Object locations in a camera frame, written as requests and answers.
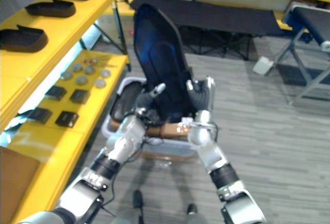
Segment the black seat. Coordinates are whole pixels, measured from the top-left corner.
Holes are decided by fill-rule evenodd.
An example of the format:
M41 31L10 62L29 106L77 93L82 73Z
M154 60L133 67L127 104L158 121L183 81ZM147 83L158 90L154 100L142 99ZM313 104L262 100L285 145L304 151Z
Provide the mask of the black seat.
M308 29L319 45L330 41L330 12L328 10L296 7L292 14L295 20Z
M160 83L166 90L156 99L162 120L180 122L192 116L186 81L192 78L175 25L156 7L143 4L135 15L134 49L147 79L147 90Z

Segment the brown box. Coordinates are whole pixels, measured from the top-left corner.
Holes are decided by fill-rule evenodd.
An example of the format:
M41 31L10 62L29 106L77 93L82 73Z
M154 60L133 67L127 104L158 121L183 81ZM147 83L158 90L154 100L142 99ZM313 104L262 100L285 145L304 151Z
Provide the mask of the brown box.
M36 159L0 147L1 224L11 223L38 166Z

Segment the robotic arm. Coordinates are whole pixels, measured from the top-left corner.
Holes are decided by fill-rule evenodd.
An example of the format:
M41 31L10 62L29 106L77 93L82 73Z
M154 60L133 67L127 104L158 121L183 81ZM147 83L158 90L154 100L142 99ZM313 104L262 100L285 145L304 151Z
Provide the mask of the robotic arm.
M237 176L221 148L215 142L216 127L211 121L215 83L211 77L203 82L187 81L187 88L196 113L188 140L214 182L217 193L225 202L221 213L226 224L263 223L266 219L243 182Z
M217 188L220 200L225 202L221 212L226 224L266 222L262 211L215 143L215 125L211 121L214 85L210 77L198 84L187 82L191 101L199 109L195 121L191 124L188 139L196 146L197 153ZM139 95L135 111L126 116L93 163L84 168L64 191L54 210L38 212L19 224L92 222L103 205L101 192L107 190L112 177L139 149L147 129L145 114L153 98L164 89L165 84L160 84L152 92Z
M135 110L127 115L117 132L109 137L105 147L93 163L85 167L64 191L52 211L38 212L19 224L85 224L91 223L103 205L102 191L111 184L112 177L139 149L147 129L145 114L153 98L161 94L165 84L139 95Z

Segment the black cushion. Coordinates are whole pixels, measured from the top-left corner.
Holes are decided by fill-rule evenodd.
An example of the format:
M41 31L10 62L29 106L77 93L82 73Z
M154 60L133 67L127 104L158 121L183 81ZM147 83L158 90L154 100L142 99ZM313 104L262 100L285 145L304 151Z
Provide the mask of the black cushion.
M330 41L329 10L296 7L292 16L308 29L319 45L324 41Z

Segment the gray round object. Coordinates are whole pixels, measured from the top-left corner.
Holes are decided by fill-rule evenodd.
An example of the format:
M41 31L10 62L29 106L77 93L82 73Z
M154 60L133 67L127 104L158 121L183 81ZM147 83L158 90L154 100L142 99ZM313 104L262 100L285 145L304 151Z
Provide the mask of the gray round object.
M108 78L111 76L111 72L108 69L102 69L101 70L101 77Z
M84 68L84 72L85 74L93 74L95 72L95 69L93 68L93 66L86 66Z
M76 84L78 84L78 85L84 85L84 84L87 83L87 81L88 81L88 79L87 79L87 77L85 75L78 76L76 78Z
M102 78L99 78L99 79L95 80L95 86L97 88L103 88L103 87L105 87L106 86L105 80L102 79Z
M79 72L83 69L82 65L80 63L72 65L72 71Z
M67 81L68 79L71 79L72 78L72 72L70 71L64 71L61 73L61 76L60 76L61 79Z

